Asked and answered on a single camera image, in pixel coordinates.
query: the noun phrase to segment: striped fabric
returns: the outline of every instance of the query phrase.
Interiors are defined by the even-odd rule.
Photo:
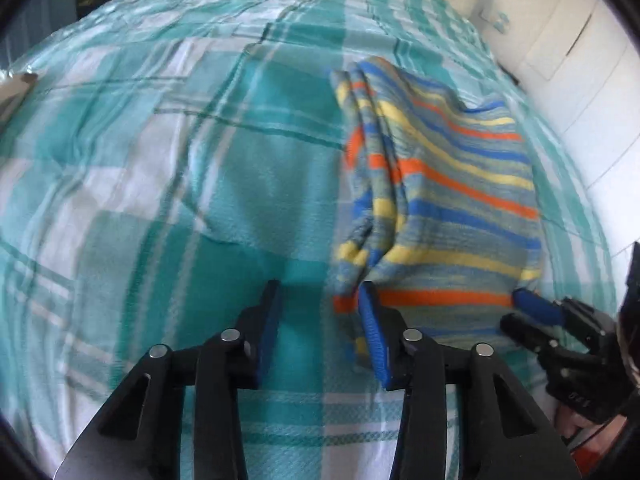
[[[504,101],[466,108],[381,57],[332,79],[353,190],[334,307],[355,321],[356,357],[366,350],[353,315],[364,279],[440,342],[504,345],[498,317],[515,288],[535,288],[542,248],[527,147]]]
[[[40,79],[0,134],[0,409],[48,472],[145,349],[203,342],[279,278],[271,371],[240,396],[250,477],[388,478],[402,392],[354,371],[332,308],[352,205],[329,74],[370,56],[467,107],[506,102],[532,163],[541,290],[613,306],[572,161],[443,0],[114,0],[12,67]]]

